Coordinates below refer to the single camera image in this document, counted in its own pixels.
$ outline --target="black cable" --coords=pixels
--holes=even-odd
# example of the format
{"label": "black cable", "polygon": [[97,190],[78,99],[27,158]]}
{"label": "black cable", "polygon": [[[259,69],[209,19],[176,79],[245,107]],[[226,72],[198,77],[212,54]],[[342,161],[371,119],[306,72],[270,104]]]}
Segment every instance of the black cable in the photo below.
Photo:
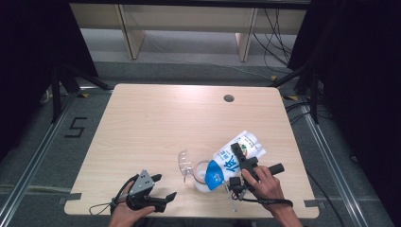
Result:
{"label": "black cable", "polygon": [[284,72],[284,71],[280,71],[280,70],[275,70],[272,69],[271,67],[268,66],[268,63],[266,62],[266,50],[265,50],[265,54],[263,55],[263,61],[265,62],[266,67],[268,67],[271,71],[276,72],[276,73],[282,73],[282,74],[290,74],[288,72]]}
{"label": "black cable", "polygon": [[282,47],[277,46],[276,44],[274,44],[271,39],[273,38],[273,34],[270,35],[270,38],[268,37],[268,34],[265,34],[266,39],[269,41],[267,45],[272,44],[274,47],[276,47],[279,50],[283,50]]}
{"label": "black cable", "polygon": [[299,119],[303,118],[307,114],[310,114],[310,112],[301,113],[299,115],[294,116],[292,119],[289,120],[289,124],[290,125],[294,124],[295,122],[297,122]]}
{"label": "black cable", "polygon": [[280,23],[278,22],[278,15],[279,15],[280,9],[276,9],[276,23],[277,23],[277,31],[278,31],[278,37],[276,33],[276,38],[279,41],[280,45],[282,46],[283,49],[283,54],[287,59],[287,62],[289,62],[289,56],[287,54],[287,51],[284,48],[283,40],[281,39],[281,32],[280,32]]}
{"label": "black cable", "polygon": [[279,23],[278,23],[279,9],[276,10],[276,22],[275,22],[274,26],[273,26],[273,24],[272,24],[272,22],[271,22],[271,19],[270,19],[269,15],[268,15],[268,12],[267,12],[266,9],[265,9],[265,14],[266,14],[266,17],[268,18],[269,24],[270,24],[271,29],[272,29],[271,37],[272,37],[272,35],[274,35],[274,36],[276,37],[277,41],[278,41],[278,42],[280,43],[280,45],[282,46],[282,48],[279,48],[279,47],[277,47],[277,46],[276,46],[276,47],[284,52],[284,55],[285,55],[285,57],[286,57],[286,60],[289,61],[288,52],[286,51],[286,49],[290,50],[290,52],[292,52],[292,50],[291,50],[289,47],[287,47],[286,45],[284,45],[284,44],[283,44],[283,40],[281,39],[280,25],[279,25]]}
{"label": "black cable", "polygon": [[295,104],[289,105],[289,106],[286,107],[286,112],[288,114],[291,110],[293,110],[293,109],[295,109],[295,108],[297,108],[299,106],[302,106],[302,105],[305,105],[305,104],[309,104],[309,103],[310,102],[306,101],[306,102],[297,102]]}
{"label": "black cable", "polygon": [[306,169],[306,174],[310,177],[310,179],[312,179],[312,181],[315,183],[315,185],[317,185],[319,187],[319,189],[322,191],[323,195],[327,199],[327,202],[330,204],[331,208],[333,209],[334,213],[336,214],[337,218],[339,219],[341,226],[345,226],[344,222],[342,221],[342,218],[341,218],[339,212],[337,211],[337,209],[334,206],[333,202],[328,198],[327,194],[324,192],[324,190],[321,187],[321,185],[318,183],[318,181],[316,181],[316,179],[312,176],[312,174],[310,174],[310,172],[307,169]]}
{"label": "black cable", "polygon": [[286,200],[286,199],[258,199],[258,200],[250,200],[250,199],[245,199],[243,198],[242,200],[240,200],[235,193],[231,194],[231,198],[234,201],[248,201],[248,202],[257,202],[260,204],[264,204],[264,205],[273,205],[273,204],[288,204],[291,207],[294,206],[293,202],[290,200]]}
{"label": "black cable", "polygon": [[273,52],[271,52],[269,49],[267,49],[257,38],[257,36],[255,34],[253,34],[253,36],[255,37],[255,39],[259,42],[260,45],[262,45],[262,47],[265,49],[265,55],[266,55],[266,51],[268,51],[275,59],[277,59],[279,62],[281,62],[283,65],[287,66],[287,63],[285,61],[283,61],[282,59],[280,59],[277,55],[275,55]]}

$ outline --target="gray floor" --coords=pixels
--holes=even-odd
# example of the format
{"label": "gray floor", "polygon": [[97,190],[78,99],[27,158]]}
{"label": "gray floor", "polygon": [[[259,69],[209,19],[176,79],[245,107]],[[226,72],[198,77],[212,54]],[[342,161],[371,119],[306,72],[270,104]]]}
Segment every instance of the gray floor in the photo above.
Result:
{"label": "gray floor", "polygon": [[[271,76],[280,78],[285,75],[271,71],[265,66],[264,50],[255,39],[251,44],[248,61],[239,62],[234,34],[149,31],[138,59],[129,61],[120,31],[84,29],[82,33],[96,62],[100,78],[111,85],[130,82],[266,86],[270,84]],[[295,36],[283,36],[283,40],[288,47],[292,47]],[[281,51],[274,51],[283,60],[285,59]],[[270,67],[289,72],[274,57],[268,56],[266,59]],[[280,88],[282,94],[292,95],[291,88],[295,82],[290,81],[283,85]],[[80,84],[82,87],[92,86],[86,81],[81,81]],[[66,198],[74,184],[111,95],[98,90],[90,90],[88,93],[89,96],[86,98],[73,98],[9,226],[107,225],[108,216],[68,216],[63,212],[62,206],[62,199]],[[296,102],[284,101],[286,106]],[[288,118],[293,119],[302,113],[301,108],[296,108],[288,113]],[[45,103],[32,117],[19,146],[0,164],[1,203],[7,200],[13,186],[18,184],[29,160],[35,155],[42,138],[46,136],[46,131],[51,126],[51,114],[51,102]],[[66,138],[65,135],[77,133],[69,129],[75,117],[86,117],[86,120],[77,121],[76,124],[85,130],[80,138]],[[368,226],[393,226],[361,168],[349,159],[352,151],[342,139],[335,121],[330,119],[330,112],[323,105],[319,105],[319,119],[319,126],[327,145],[340,166],[340,172],[347,186],[357,198],[361,214],[366,218]],[[307,118],[300,118],[292,124],[292,128],[305,168],[328,195],[344,226],[357,226],[345,206],[322,151],[307,124]],[[340,226],[339,219],[321,189],[312,179],[310,182],[319,203],[320,215],[316,219],[302,219],[302,223],[305,226]],[[229,222],[229,220],[212,219],[156,218],[149,220],[148,226],[222,226],[222,221]],[[272,219],[259,219],[254,222],[257,226],[278,226]]]}

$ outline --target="person's arm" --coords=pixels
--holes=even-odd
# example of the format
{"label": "person's arm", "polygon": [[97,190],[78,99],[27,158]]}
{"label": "person's arm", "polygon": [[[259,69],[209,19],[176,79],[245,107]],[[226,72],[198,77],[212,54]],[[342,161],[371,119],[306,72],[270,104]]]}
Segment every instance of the person's arm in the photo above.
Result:
{"label": "person's arm", "polygon": [[[131,185],[129,183],[125,188],[125,193],[128,193]],[[115,207],[112,217],[109,222],[109,227],[131,227],[138,219],[152,213],[156,208],[147,206],[141,210],[131,210],[125,202],[118,203]]]}
{"label": "person's arm", "polygon": [[[280,181],[271,176],[268,167],[258,166],[254,171],[259,177],[259,182],[246,169],[242,170],[242,176],[255,189],[253,193],[255,193],[257,197],[262,199],[284,199]],[[270,211],[274,218],[283,227],[303,226],[292,207],[288,204],[263,204],[263,207]]]}

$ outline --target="wire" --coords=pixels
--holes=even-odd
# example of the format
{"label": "wire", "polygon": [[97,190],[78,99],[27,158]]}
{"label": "wire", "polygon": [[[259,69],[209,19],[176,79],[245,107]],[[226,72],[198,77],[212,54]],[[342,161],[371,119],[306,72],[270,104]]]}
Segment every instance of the wire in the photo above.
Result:
{"label": "wire", "polygon": [[310,112],[307,113],[301,113],[299,115],[294,116],[292,119],[289,120],[289,124],[295,124],[295,122],[297,122],[299,119],[303,118],[304,116],[306,116],[307,114],[310,114]]}
{"label": "wire", "polygon": [[299,107],[299,106],[302,106],[302,105],[305,105],[305,104],[309,104],[309,103],[310,103],[310,102],[306,101],[306,102],[298,102],[298,103],[289,105],[289,106],[286,107],[287,114],[288,114],[291,110],[293,110],[293,109],[295,109],[295,108],[297,108],[297,107]]}
{"label": "wire", "polygon": [[[286,57],[286,60],[289,61],[288,53],[290,54],[290,53],[292,52],[292,50],[291,50],[289,47],[287,47],[286,45],[284,45],[284,44],[283,44],[283,40],[281,39],[280,24],[279,24],[279,20],[278,20],[278,19],[279,19],[280,9],[277,9],[275,12],[276,12],[276,15],[275,15],[276,21],[275,21],[275,23],[274,23],[274,25],[273,25],[272,22],[271,22],[271,19],[270,19],[269,15],[268,15],[268,12],[267,12],[267,10],[265,9],[265,15],[266,15],[266,17],[268,18],[268,21],[269,21],[269,24],[270,24],[271,30],[272,30],[272,34],[271,34],[270,38],[268,38],[268,37],[266,36],[266,34],[265,34],[265,36],[266,36],[266,38],[269,40],[269,44],[272,44],[272,45],[275,46],[276,48],[282,50],[284,56]],[[277,41],[278,41],[279,44],[282,46],[281,48],[278,47],[278,46],[276,46],[275,44],[273,44],[273,43],[271,42],[271,38],[272,38],[273,35],[276,37]]]}
{"label": "wire", "polygon": [[[98,213],[96,213],[96,214],[92,213],[92,209],[93,209],[93,208],[98,207],[98,206],[103,206],[103,205],[106,205],[106,207],[104,207],[103,210],[101,210],[100,212],[98,212]],[[107,207],[109,207],[109,206],[110,206],[109,203],[102,203],[102,204],[98,204],[98,205],[93,205],[93,206],[89,207],[89,213],[90,213],[91,215],[100,215],[100,214],[103,213],[103,212],[107,209]]]}
{"label": "wire", "polygon": [[288,72],[283,72],[283,71],[279,71],[279,70],[275,70],[275,69],[270,68],[268,66],[268,63],[266,62],[266,50],[265,50],[265,53],[263,55],[263,61],[265,62],[266,67],[268,67],[271,71],[274,71],[274,72],[277,72],[277,73],[283,73],[283,74],[290,74]]}
{"label": "wire", "polygon": [[275,55],[273,52],[271,52],[269,49],[268,49],[268,45],[267,46],[264,46],[260,41],[259,41],[259,39],[257,38],[257,36],[255,35],[255,34],[253,34],[253,36],[255,37],[255,39],[259,42],[259,44],[260,45],[262,45],[262,47],[265,49],[265,56],[266,56],[266,51],[268,51],[275,59],[277,59],[279,62],[281,62],[283,65],[285,65],[285,66],[287,66],[287,63],[285,62],[285,61],[283,61],[282,59],[280,59],[277,55]]}
{"label": "wire", "polygon": [[312,181],[315,183],[315,185],[317,185],[319,187],[319,189],[322,191],[323,195],[325,196],[325,198],[327,199],[327,202],[330,204],[331,208],[333,209],[334,213],[336,214],[337,218],[340,221],[340,225],[341,226],[345,226],[344,222],[342,221],[342,218],[339,214],[339,212],[337,211],[336,207],[334,206],[333,202],[329,199],[329,197],[327,196],[327,194],[324,192],[323,188],[321,187],[321,185],[318,183],[318,181],[312,176],[312,174],[306,169],[306,174],[310,177],[310,179],[312,179]]}

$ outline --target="finger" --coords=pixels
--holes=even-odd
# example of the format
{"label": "finger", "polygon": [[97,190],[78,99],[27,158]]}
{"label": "finger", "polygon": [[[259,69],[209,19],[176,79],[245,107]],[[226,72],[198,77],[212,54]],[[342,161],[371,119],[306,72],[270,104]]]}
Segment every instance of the finger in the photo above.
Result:
{"label": "finger", "polygon": [[251,175],[251,173],[247,169],[242,169],[241,173],[245,180],[247,180],[247,182],[252,187],[255,187],[258,184],[258,181]]}
{"label": "finger", "polygon": [[271,181],[273,179],[273,176],[271,175],[270,169],[267,166],[261,166],[261,169],[263,170],[266,178]]}
{"label": "finger", "polygon": [[128,193],[130,191],[132,185],[133,185],[133,182],[128,183],[127,186],[124,188],[124,193]]}
{"label": "finger", "polygon": [[144,216],[146,216],[146,215],[148,215],[148,214],[154,212],[155,210],[156,210],[156,207],[154,207],[154,206],[147,206],[147,207],[144,207],[144,208],[138,210],[137,213],[138,213],[138,215],[139,215],[140,217],[144,217]]}
{"label": "finger", "polygon": [[262,166],[255,167],[253,170],[259,178],[260,182],[266,182],[268,180]]}

